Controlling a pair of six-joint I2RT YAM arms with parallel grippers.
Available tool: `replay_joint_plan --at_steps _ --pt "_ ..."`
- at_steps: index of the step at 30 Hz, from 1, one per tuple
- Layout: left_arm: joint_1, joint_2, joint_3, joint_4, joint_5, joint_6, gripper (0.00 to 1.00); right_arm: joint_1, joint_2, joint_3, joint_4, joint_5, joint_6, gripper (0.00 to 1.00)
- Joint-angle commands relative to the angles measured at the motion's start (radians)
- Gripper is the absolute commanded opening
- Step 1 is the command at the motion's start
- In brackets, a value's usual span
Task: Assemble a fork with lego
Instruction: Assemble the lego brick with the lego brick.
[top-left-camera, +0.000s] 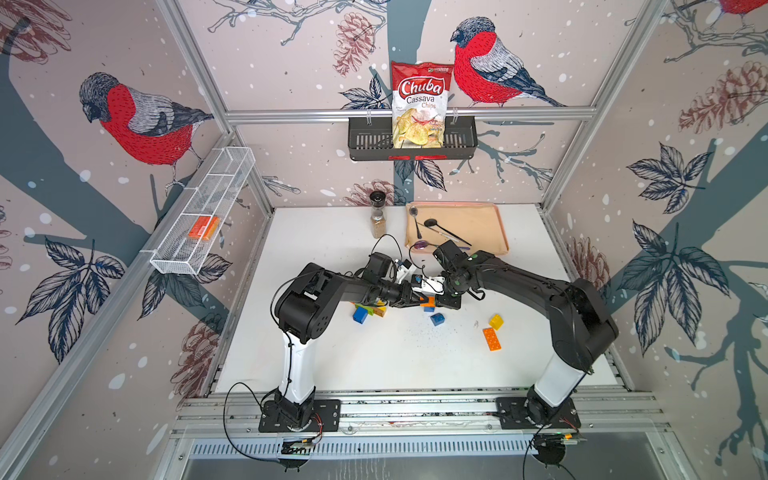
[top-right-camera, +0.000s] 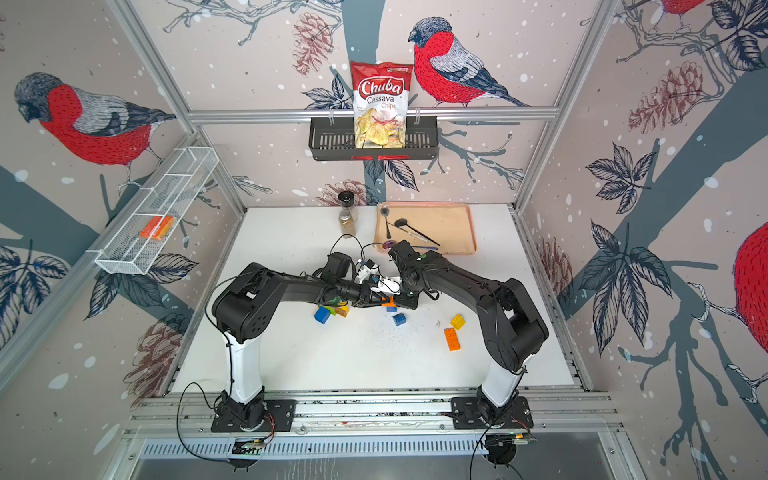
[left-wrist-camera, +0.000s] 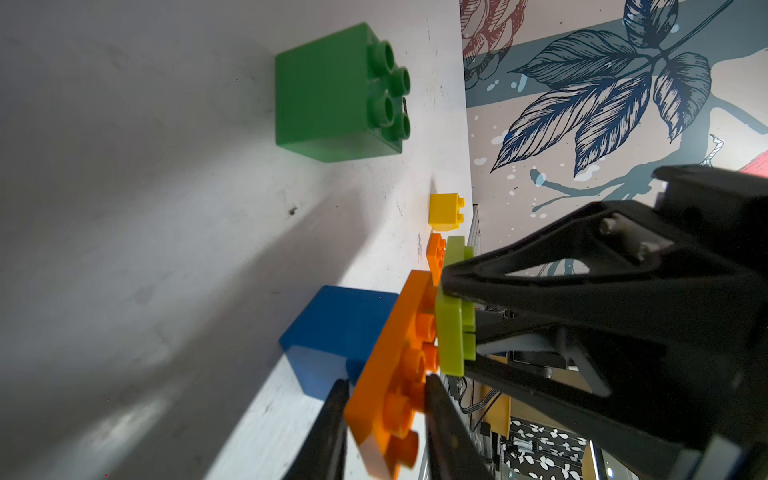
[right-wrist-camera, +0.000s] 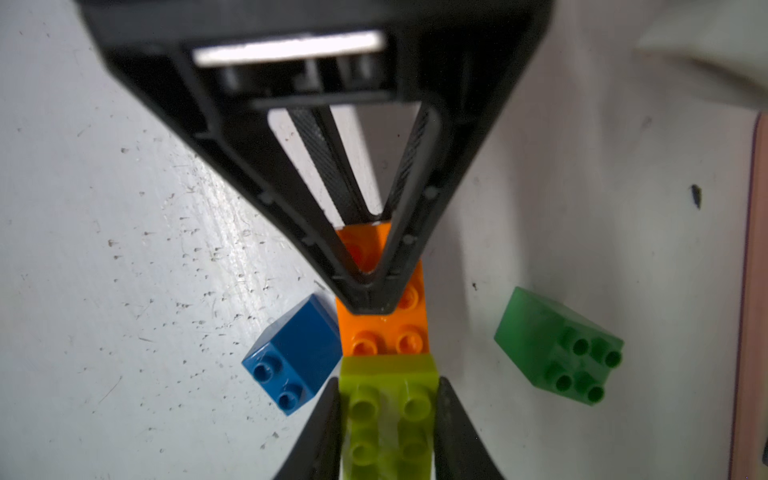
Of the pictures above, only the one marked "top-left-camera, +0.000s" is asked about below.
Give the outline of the lime green long brick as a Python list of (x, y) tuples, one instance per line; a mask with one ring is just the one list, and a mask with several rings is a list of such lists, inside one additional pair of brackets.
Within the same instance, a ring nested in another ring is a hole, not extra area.
[(371, 306), (365, 306), (361, 304), (355, 304), (356, 308), (365, 310), (368, 315), (374, 315), (374, 309)]

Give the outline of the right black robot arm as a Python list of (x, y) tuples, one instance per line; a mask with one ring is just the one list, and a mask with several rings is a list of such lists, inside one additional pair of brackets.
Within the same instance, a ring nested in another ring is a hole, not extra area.
[(598, 357), (619, 336), (617, 324), (594, 285), (582, 278), (568, 282), (534, 274), (482, 250), (467, 254), (452, 241), (438, 246), (433, 256), (443, 276), (438, 306), (458, 310), (464, 297), (482, 301), (491, 291), (548, 320), (553, 355), (529, 388), (525, 408), (533, 425), (551, 424)]

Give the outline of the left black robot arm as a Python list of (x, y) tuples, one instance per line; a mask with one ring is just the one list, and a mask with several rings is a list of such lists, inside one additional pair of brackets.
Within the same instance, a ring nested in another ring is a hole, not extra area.
[(370, 258), (353, 274), (307, 264), (271, 307), (284, 340), (283, 378), (274, 394), (277, 418), (290, 428), (303, 428), (314, 419), (315, 343), (327, 330), (339, 304), (394, 308), (418, 307), (427, 297), (406, 280), (393, 280), (393, 262)]

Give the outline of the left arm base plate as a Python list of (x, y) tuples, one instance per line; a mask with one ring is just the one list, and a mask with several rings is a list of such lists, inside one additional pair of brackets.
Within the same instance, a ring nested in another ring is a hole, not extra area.
[(258, 426), (260, 433), (319, 433), (336, 432), (339, 429), (341, 401), (336, 399), (314, 400), (308, 398), (302, 404), (285, 399), (267, 400)]

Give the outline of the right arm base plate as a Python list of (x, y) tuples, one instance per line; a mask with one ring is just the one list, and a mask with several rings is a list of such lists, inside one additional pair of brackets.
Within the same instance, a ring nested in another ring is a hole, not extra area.
[(559, 407), (552, 407), (543, 400), (527, 397), (497, 397), (495, 406), (493, 415), (499, 419), (503, 430), (533, 429), (542, 425), (558, 429), (581, 428), (581, 420), (571, 398)]

